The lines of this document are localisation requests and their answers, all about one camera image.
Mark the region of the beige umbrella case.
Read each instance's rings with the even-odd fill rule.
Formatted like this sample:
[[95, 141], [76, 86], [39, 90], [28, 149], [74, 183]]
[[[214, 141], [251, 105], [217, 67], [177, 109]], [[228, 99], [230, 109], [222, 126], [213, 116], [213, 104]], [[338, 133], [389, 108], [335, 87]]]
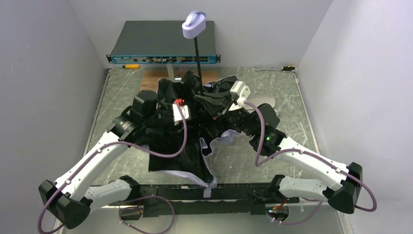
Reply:
[[262, 104], [269, 104], [273, 109], [274, 112], [277, 114], [275, 106], [276, 106], [276, 99], [272, 96], [253, 96], [247, 99], [248, 102], [252, 103], [257, 108]]

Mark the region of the purple folding umbrella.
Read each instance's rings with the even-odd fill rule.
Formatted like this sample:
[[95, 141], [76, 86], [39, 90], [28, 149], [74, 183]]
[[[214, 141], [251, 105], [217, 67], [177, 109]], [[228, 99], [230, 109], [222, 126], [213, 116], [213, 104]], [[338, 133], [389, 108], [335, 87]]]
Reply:
[[[172, 158], [150, 155], [149, 170], [174, 174], [188, 178], [192, 182], [204, 186], [210, 195], [217, 186], [217, 179], [207, 165], [206, 158], [214, 152], [214, 144], [231, 144], [239, 132], [231, 129], [222, 116], [213, 117], [194, 99], [198, 92], [220, 93], [229, 91], [237, 81], [236, 76], [228, 76], [203, 85], [200, 75], [187, 71], [182, 82], [168, 79], [158, 81], [158, 100], [161, 107], [172, 107], [178, 98], [184, 100], [190, 109], [191, 119], [185, 123], [171, 127], [155, 127], [148, 130], [148, 139], [142, 143], [160, 154], [182, 152]], [[224, 113], [229, 110], [231, 101], [226, 101]]]

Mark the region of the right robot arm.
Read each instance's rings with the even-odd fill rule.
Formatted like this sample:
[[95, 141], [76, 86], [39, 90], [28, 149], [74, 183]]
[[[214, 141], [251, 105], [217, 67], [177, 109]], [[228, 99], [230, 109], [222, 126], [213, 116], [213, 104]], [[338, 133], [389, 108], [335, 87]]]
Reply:
[[304, 147], [277, 129], [280, 119], [270, 104], [255, 105], [245, 96], [228, 91], [203, 93], [196, 95], [195, 100], [218, 124], [227, 123], [232, 130], [252, 137], [249, 144], [257, 153], [255, 166], [276, 158], [315, 176], [314, 179], [298, 179], [276, 175], [271, 181], [271, 193], [282, 198], [324, 201], [346, 214], [353, 214], [360, 208], [357, 201], [361, 188], [365, 187], [361, 165], [339, 163]]

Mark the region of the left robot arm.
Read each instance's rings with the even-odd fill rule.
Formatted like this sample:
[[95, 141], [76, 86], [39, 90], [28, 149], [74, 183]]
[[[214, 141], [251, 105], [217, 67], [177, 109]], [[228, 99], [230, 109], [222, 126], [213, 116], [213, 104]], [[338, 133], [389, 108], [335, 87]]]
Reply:
[[[62, 227], [78, 227], [90, 213], [114, 202], [132, 203], [143, 200], [140, 184], [128, 175], [112, 183], [93, 186], [94, 180], [121, 154], [129, 148], [147, 152], [160, 158], [174, 158], [184, 150], [188, 139], [186, 106], [176, 100], [167, 105], [167, 116], [158, 117], [162, 105], [154, 91], [144, 90], [134, 97], [128, 106], [116, 117], [103, 133], [96, 145], [68, 172], [56, 180], [45, 180], [39, 185], [43, 208], [37, 221], [39, 233], [46, 212], [50, 212]], [[160, 153], [150, 150], [146, 144], [139, 145], [150, 127], [183, 125], [183, 142], [174, 153]]]

